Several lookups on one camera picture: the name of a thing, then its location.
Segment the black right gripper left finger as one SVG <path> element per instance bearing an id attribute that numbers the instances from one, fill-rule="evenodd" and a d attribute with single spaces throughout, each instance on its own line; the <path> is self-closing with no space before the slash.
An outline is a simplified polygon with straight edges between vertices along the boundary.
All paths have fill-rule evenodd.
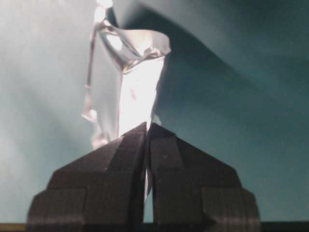
<path id="1" fill-rule="evenodd" d="M 143 222 L 145 123 L 56 170 L 32 201 L 29 232 L 133 232 Z"/>

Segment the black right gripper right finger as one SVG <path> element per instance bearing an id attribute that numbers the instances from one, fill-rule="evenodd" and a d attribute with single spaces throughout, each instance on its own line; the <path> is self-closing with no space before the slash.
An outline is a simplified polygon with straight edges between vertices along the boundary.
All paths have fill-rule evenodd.
<path id="1" fill-rule="evenodd" d="M 148 158 L 160 232 L 258 232 L 255 196 L 234 168 L 152 124 Z"/>

